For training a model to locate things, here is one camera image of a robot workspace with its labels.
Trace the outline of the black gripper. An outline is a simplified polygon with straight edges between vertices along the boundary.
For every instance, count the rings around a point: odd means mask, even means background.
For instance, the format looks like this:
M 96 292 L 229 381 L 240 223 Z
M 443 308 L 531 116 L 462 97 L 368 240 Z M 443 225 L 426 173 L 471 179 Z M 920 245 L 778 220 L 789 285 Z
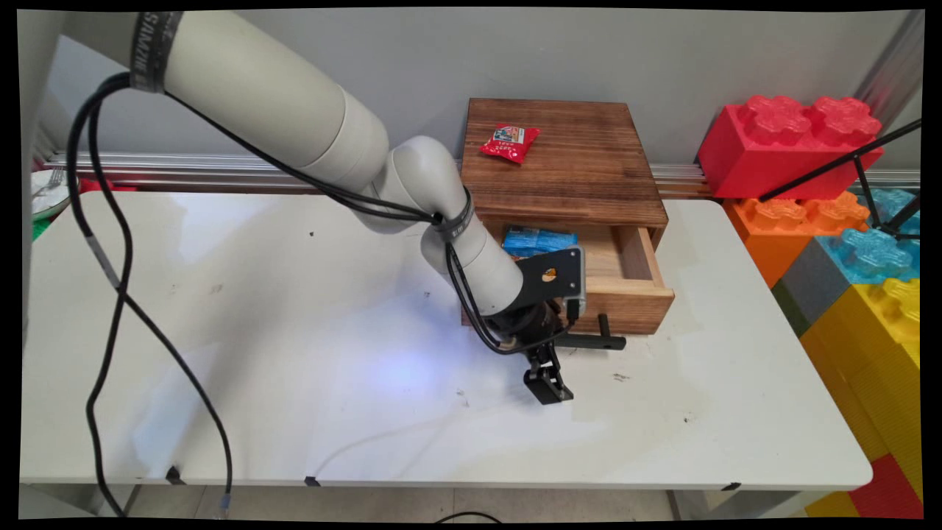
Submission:
M 570 306 L 548 300 L 536 305 L 504 310 L 486 318 L 486 328 L 495 343 L 496 353 L 524 353 L 531 350 L 531 369 L 524 374 L 524 384 L 542 405 L 555 405 L 574 399 L 563 383 L 555 343 L 575 325 Z

